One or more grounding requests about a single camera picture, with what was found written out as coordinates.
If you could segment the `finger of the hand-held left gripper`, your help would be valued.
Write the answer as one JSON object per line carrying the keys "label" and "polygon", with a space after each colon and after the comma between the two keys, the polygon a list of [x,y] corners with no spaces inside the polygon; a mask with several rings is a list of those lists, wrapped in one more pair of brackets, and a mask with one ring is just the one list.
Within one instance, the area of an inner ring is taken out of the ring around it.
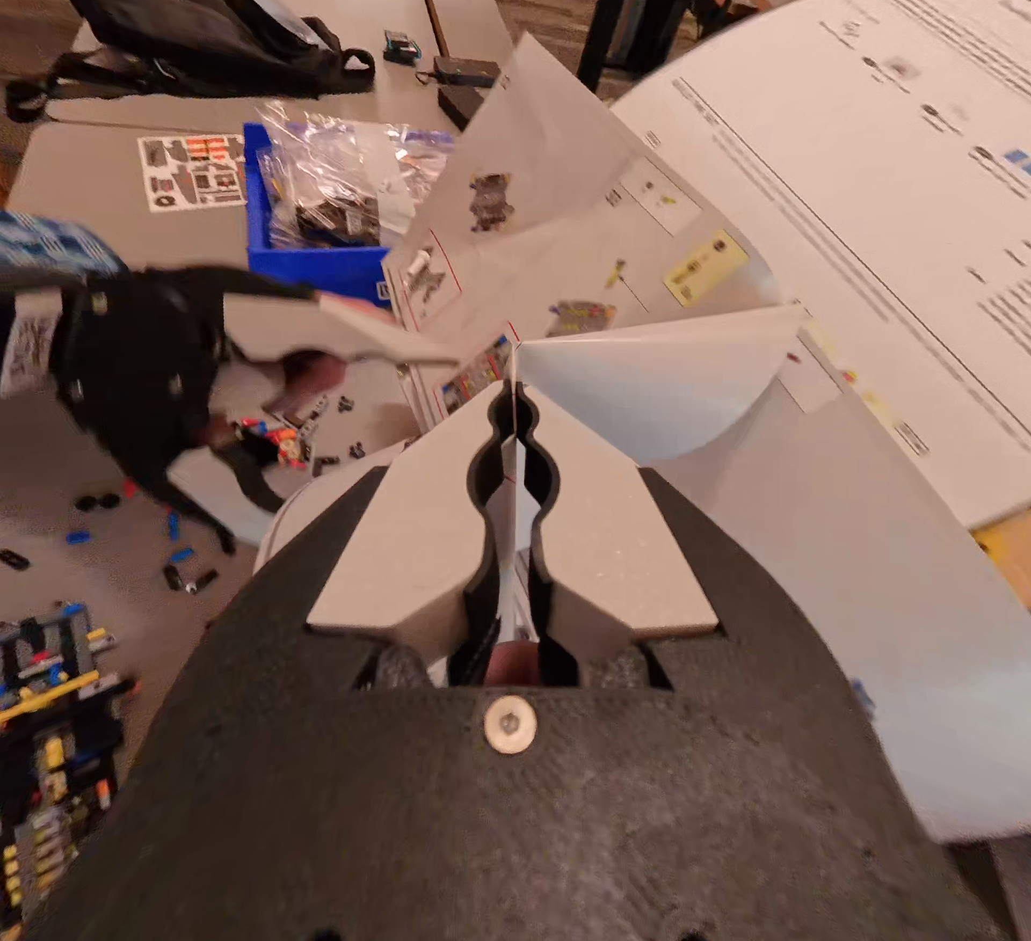
{"label": "finger of the hand-held left gripper", "polygon": [[380,356],[380,343],[370,335],[372,326],[380,326],[379,310],[333,294],[306,300],[226,294],[223,321],[228,338],[256,363],[299,352],[344,362]]}
{"label": "finger of the hand-held left gripper", "polygon": [[369,302],[320,294],[318,308],[329,322],[326,351],[343,361],[379,359],[396,366],[457,366],[460,355],[447,344],[406,330]]}

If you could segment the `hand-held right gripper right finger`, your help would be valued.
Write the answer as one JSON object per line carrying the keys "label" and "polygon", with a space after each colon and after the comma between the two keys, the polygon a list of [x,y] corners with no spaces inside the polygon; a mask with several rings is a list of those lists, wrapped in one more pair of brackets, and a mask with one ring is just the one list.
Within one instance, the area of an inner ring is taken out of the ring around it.
{"label": "hand-held right gripper right finger", "polygon": [[641,642],[718,628],[632,458],[538,388],[516,388],[530,523],[528,598],[544,685],[578,685]]}

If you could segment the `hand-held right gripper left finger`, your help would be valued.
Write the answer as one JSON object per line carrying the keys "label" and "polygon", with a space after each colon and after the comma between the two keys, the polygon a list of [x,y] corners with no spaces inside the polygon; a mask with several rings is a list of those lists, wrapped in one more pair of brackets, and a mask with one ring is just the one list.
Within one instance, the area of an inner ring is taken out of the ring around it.
{"label": "hand-held right gripper left finger", "polygon": [[450,685],[481,684],[514,553],[514,426],[512,385],[496,381],[394,458],[306,625],[445,660]]}

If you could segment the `lego pieces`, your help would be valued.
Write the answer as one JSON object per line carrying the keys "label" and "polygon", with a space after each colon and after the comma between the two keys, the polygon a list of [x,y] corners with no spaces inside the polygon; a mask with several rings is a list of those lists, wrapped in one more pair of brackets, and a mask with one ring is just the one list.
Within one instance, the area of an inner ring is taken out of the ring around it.
{"label": "lego pieces", "polygon": [[[332,406],[331,397],[337,397],[337,412],[350,414],[351,418],[331,421],[326,418],[327,409]],[[170,467],[157,466],[158,484],[178,486],[187,498],[196,502],[194,511],[200,509],[206,528],[211,528],[219,544],[225,542],[232,553],[237,540],[258,544],[269,529],[273,513],[279,510],[282,501],[273,484],[278,479],[275,472],[301,473],[297,480],[293,475],[284,477],[287,484],[299,480],[299,485],[309,478],[330,471],[341,463],[351,465],[356,459],[371,453],[372,435],[369,421],[354,417],[354,401],[346,393],[322,395],[315,405],[308,409],[301,421],[289,421],[275,415],[262,418],[246,418],[223,423],[225,430],[220,438],[199,441],[199,445],[189,446],[185,453],[176,456]],[[318,426],[324,424],[322,440],[315,442]],[[16,429],[16,424],[4,424],[2,413],[2,469],[14,470],[16,466],[43,467],[45,445],[37,443],[30,435],[28,427]],[[167,565],[162,569],[167,585],[171,589],[187,587],[178,573],[178,565],[192,558],[192,549],[187,549],[181,537],[181,520],[187,518],[186,505],[168,499],[167,495],[149,496],[160,505],[165,514],[167,543],[171,545]]]}

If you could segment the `lego instruction booklet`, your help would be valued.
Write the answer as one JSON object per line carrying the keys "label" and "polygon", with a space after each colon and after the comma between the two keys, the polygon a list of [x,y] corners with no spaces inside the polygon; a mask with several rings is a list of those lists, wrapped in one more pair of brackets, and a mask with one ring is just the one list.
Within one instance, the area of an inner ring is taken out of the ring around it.
{"label": "lego instruction booklet", "polygon": [[708,515],[826,643],[938,841],[1029,832],[1029,613],[726,216],[525,37],[384,270],[457,365],[524,378]]}

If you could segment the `person's left forearm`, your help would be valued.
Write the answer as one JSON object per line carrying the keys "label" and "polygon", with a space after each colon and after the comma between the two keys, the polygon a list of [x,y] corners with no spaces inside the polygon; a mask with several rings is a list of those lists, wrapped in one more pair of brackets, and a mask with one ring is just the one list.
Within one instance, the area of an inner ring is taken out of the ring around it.
{"label": "person's left forearm", "polygon": [[73,223],[1,212],[1,293],[56,287],[62,290],[130,273],[94,233]]}

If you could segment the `clear bag of lego parts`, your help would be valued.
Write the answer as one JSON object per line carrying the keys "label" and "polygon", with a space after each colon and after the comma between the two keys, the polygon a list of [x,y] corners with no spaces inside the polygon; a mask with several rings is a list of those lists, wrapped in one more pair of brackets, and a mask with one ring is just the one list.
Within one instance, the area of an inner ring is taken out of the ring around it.
{"label": "clear bag of lego parts", "polygon": [[445,131],[292,114],[280,100],[261,120],[268,140],[257,163],[275,250],[395,246],[455,148]]}

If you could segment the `lego sticker sheet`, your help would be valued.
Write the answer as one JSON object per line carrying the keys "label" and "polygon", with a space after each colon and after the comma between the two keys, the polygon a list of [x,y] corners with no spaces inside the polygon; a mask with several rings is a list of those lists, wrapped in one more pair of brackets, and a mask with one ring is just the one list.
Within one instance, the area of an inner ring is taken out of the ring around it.
{"label": "lego sticker sheet", "polygon": [[136,142],[151,213],[246,205],[241,134],[143,136]]}

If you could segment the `partly built lego model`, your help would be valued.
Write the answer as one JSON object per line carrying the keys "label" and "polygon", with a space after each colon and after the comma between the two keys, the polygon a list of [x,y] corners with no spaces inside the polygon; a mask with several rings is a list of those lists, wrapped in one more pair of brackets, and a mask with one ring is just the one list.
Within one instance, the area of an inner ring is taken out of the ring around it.
{"label": "partly built lego model", "polygon": [[80,602],[3,623],[1,642],[1,928],[18,939],[110,811],[137,679],[102,670],[118,641]]}

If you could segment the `person's left hand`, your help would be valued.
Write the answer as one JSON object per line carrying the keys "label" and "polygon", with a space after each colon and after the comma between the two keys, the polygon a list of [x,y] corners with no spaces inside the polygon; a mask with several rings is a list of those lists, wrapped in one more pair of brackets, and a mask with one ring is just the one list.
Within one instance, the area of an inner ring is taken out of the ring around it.
{"label": "person's left hand", "polygon": [[282,387],[267,409],[282,418],[297,418],[311,402],[342,384],[347,363],[328,352],[300,351],[286,355],[278,366]]}

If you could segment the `blue plastic bin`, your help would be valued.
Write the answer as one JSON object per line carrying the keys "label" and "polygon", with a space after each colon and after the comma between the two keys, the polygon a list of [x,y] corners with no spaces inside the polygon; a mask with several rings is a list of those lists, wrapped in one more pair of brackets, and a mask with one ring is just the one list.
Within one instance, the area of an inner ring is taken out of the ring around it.
{"label": "blue plastic bin", "polygon": [[262,179],[259,153],[270,147],[262,123],[242,125],[243,175],[246,183],[246,253],[251,272],[291,285],[310,285],[340,296],[391,306],[381,262],[383,247],[275,249],[270,240],[272,206]]}

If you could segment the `black box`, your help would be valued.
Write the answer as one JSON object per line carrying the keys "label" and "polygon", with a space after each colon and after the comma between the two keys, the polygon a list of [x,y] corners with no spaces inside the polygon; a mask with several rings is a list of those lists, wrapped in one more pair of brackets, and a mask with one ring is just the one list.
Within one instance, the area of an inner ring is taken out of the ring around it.
{"label": "black box", "polygon": [[483,89],[466,85],[440,85],[437,104],[460,133],[464,133],[484,103]]}

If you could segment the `black backpack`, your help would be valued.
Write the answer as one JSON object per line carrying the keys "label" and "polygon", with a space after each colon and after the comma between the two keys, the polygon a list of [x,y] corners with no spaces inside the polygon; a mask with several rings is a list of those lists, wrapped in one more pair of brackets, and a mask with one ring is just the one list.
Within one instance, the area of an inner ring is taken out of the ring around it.
{"label": "black backpack", "polygon": [[42,117],[62,83],[102,98],[319,98],[371,92],[375,58],[344,48],[317,18],[277,16],[259,0],[82,0],[99,46],[5,87],[15,123]]}

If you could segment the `grey metal waste bin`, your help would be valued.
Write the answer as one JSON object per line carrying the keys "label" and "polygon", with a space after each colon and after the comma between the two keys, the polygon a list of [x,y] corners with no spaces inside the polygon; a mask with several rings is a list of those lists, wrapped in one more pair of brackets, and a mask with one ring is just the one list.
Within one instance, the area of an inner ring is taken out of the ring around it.
{"label": "grey metal waste bin", "polygon": [[630,54],[637,38],[641,22],[647,9],[648,0],[624,0],[620,16],[616,21],[611,46],[605,67],[624,69],[629,65]]}

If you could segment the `white printed paper sheet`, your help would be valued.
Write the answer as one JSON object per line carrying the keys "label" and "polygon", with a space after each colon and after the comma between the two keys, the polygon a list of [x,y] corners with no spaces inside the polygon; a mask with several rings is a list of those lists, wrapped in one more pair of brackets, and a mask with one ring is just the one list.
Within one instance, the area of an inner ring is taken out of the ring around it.
{"label": "white printed paper sheet", "polygon": [[1029,508],[1029,0],[798,0],[613,106],[963,526]]}

